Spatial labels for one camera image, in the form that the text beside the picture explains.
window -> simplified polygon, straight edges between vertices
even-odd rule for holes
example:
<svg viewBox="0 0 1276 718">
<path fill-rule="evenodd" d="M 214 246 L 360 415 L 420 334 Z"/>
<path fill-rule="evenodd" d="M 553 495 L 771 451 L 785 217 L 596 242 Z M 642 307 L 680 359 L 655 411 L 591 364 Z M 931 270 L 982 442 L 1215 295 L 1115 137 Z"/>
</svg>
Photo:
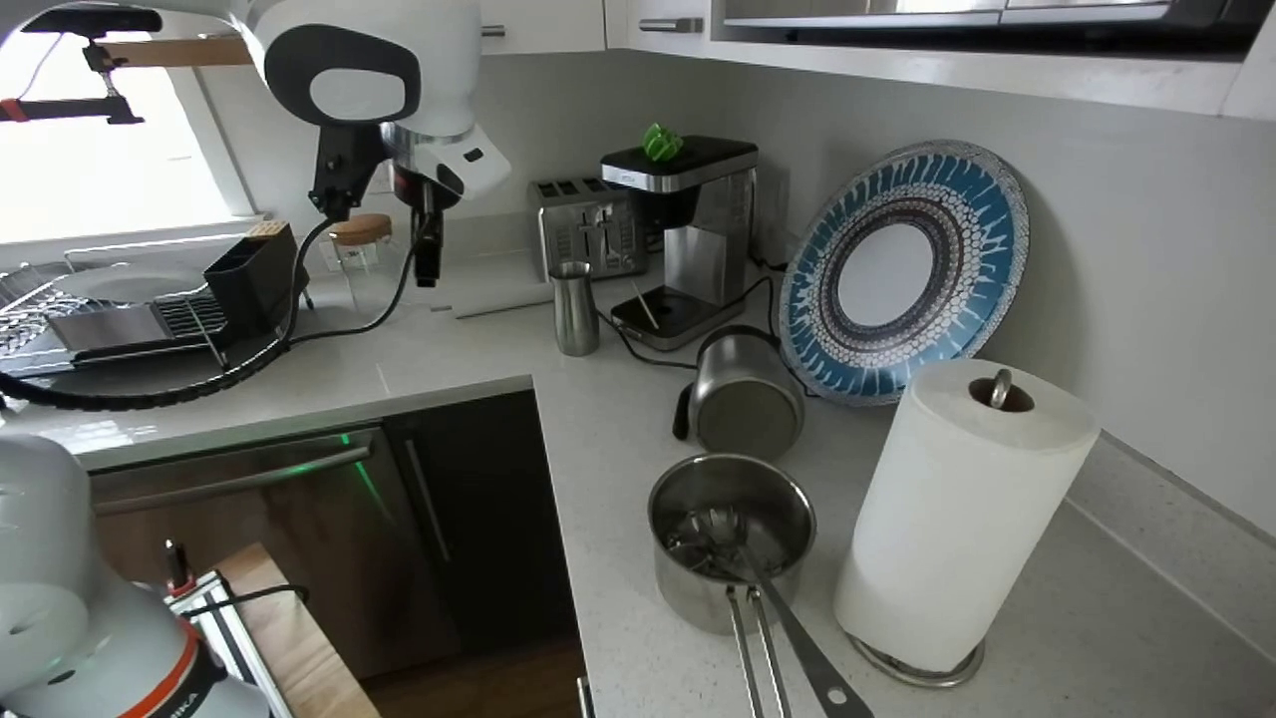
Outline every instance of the window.
<svg viewBox="0 0 1276 718">
<path fill-rule="evenodd" d="M 106 95 L 81 48 L 81 37 L 13 37 L 0 98 Z M 171 235 L 255 217 L 195 71 L 122 68 L 117 89 L 143 124 L 0 124 L 0 242 Z"/>
</svg>

metal pot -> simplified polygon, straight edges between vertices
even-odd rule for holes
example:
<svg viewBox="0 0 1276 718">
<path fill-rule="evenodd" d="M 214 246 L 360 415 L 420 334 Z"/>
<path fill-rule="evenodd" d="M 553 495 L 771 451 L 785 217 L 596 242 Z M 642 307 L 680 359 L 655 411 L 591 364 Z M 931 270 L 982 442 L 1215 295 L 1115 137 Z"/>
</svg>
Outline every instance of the metal pot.
<svg viewBox="0 0 1276 718">
<path fill-rule="evenodd" d="M 805 423 L 801 384 L 772 334 L 725 329 L 707 339 L 692 384 L 679 396 L 674 436 L 707 451 L 785 456 Z"/>
<path fill-rule="evenodd" d="M 655 576 L 667 601 L 701 630 L 728 630 L 725 588 L 739 588 L 725 576 L 711 576 L 701 568 L 684 568 L 679 551 L 668 551 L 679 524 L 692 511 L 725 505 L 761 524 L 777 537 L 777 590 L 795 588 L 795 568 L 808 551 L 813 511 L 805 491 L 785 479 L 777 465 L 748 456 L 692 456 L 668 465 L 644 501 L 655 551 Z"/>
</svg>

dish drying rack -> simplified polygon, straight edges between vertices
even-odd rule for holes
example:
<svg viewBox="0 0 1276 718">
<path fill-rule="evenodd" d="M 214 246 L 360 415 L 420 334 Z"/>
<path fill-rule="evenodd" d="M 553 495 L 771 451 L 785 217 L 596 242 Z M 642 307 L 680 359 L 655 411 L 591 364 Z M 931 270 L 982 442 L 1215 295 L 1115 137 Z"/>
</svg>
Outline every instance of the dish drying rack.
<svg viewBox="0 0 1276 718">
<path fill-rule="evenodd" d="M 45 374 L 75 374 L 99 364 L 134 364 L 157 356 L 206 356 L 212 368 L 228 368 L 228 343 L 271 334 L 280 322 L 262 322 L 262 307 L 280 307 L 280 295 L 262 295 L 262 287 L 287 287 L 292 242 L 268 246 L 236 242 L 224 261 L 214 261 L 203 278 L 164 278 L 147 277 L 157 269 L 122 263 L 122 261 L 45 261 L 0 270 L 0 371 L 18 380 Z M 94 278 L 110 283 L 122 277 L 138 278 L 138 287 L 122 293 L 122 301 L 102 293 L 89 293 Z"/>
</svg>

stainless steel canister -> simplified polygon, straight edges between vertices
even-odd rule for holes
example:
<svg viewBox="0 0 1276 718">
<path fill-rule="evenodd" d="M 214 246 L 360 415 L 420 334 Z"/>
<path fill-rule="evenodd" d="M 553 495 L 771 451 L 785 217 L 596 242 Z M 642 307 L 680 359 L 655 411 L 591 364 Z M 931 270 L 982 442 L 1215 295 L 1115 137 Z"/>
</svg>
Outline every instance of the stainless steel canister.
<svg viewBox="0 0 1276 718">
<path fill-rule="evenodd" d="M 591 356 L 596 351 L 596 310 L 591 278 L 582 263 L 561 263 L 553 270 L 553 339 L 561 356 Z"/>
<path fill-rule="evenodd" d="M 725 588 L 732 577 L 711 576 L 701 568 L 684 568 L 668 547 L 679 537 L 679 524 L 692 511 L 732 511 L 761 524 L 777 547 L 781 561 L 772 582 L 781 590 L 795 588 L 795 568 L 808 551 L 813 537 L 813 511 L 805 491 L 785 479 L 777 465 L 748 460 L 748 456 L 692 456 L 668 465 L 656 487 L 651 491 L 644 520 L 656 544 L 655 576 L 667 601 L 701 630 L 728 630 L 728 601 Z"/>
<path fill-rule="evenodd" d="M 679 400 L 674 436 L 707 451 L 785 456 L 805 423 L 801 384 L 777 343 L 752 329 L 707 339 L 696 374 Z"/>
</svg>

white wall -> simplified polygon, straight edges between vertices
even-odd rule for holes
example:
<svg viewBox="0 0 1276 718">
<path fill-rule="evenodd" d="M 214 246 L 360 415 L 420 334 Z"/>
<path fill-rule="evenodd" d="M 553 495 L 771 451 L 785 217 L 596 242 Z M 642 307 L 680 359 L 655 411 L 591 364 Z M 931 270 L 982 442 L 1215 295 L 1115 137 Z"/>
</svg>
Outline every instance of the white wall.
<svg viewBox="0 0 1276 718">
<path fill-rule="evenodd" d="M 1276 124 L 748 71 L 781 239 L 868 158 L 973 138 L 1027 184 L 1034 251 L 985 356 L 1276 535 Z"/>
<path fill-rule="evenodd" d="M 203 79 L 259 210 L 300 226 L 313 225 L 307 190 L 317 133 L 292 120 L 251 68 L 203 68 Z M 526 210 L 530 181 L 596 176 L 596 154 L 636 145 L 655 120 L 716 133 L 732 120 L 732 79 L 728 68 L 644 57 L 483 59 L 479 124 L 510 154 L 514 176 L 449 219 Z M 374 181 L 367 202 L 400 210 L 385 176 Z"/>
</svg>

